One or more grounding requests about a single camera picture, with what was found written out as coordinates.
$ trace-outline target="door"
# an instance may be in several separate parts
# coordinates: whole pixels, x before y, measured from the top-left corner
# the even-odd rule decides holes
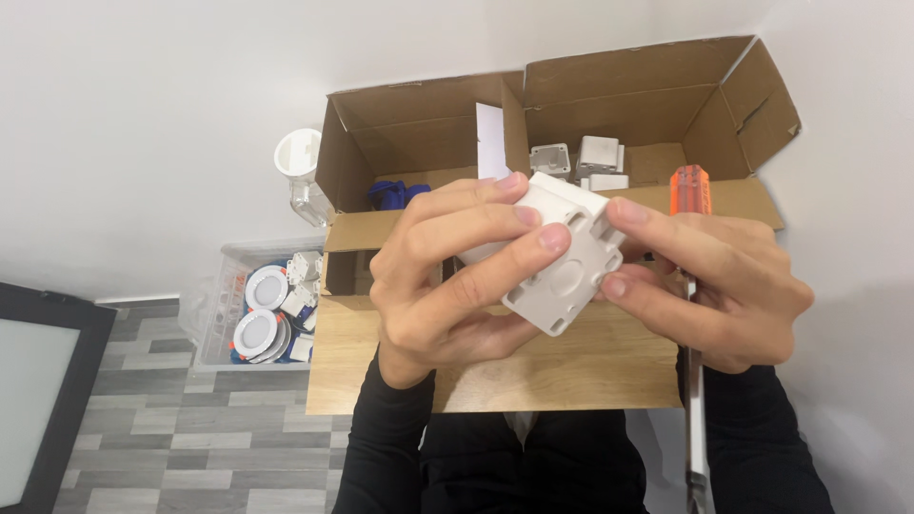
[[[115,314],[0,283],[0,514],[53,510]]]

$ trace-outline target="gray tile floor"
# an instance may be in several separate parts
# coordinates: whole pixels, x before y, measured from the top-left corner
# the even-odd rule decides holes
[[[195,373],[176,315],[115,322],[54,512],[330,512],[352,416],[306,416],[307,371]]]

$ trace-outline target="screwdriver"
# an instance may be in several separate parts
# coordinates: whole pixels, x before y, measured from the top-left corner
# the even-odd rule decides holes
[[[670,178],[670,216],[678,212],[711,214],[707,172],[698,165],[681,166]],[[697,279],[680,269],[686,299],[698,303]],[[685,348],[685,484],[686,512],[705,514],[707,507],[707,439],[705,436],[705,373],[701,352]]]

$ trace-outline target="hand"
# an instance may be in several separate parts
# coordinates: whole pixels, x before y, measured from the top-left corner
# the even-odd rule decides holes
[[[432,369],[504,359],[539,334],[517,314],[492,305],[568,249],[561,223],[540,227],[539,213],[515,207],[527,179],[457,180],[416,196],[371,260],[371,301],[381,314],[378,366],[390,387],[406,389]],[[444,259],[481,244],[516,241],[433,287],[429,273]]]
[[[791,356],[793,320],[813,304],[813,290],[791,275],[790,256],[768,225],[669,217],[625,198],[613,198],[606,214],[613,227],[644,245],[641,254],[654,253],[658,271],[672,273],[678,264],[696,276],[700,305],[637,264],[609,273],[597,299],[610,300],[659,336],[701,350],[704,363],[718,371],[740,373]]]

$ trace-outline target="frosted glass panel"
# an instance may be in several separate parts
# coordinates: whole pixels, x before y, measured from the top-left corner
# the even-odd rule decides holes
[[[79,336],[0,319],[0,507],[22,499]]]

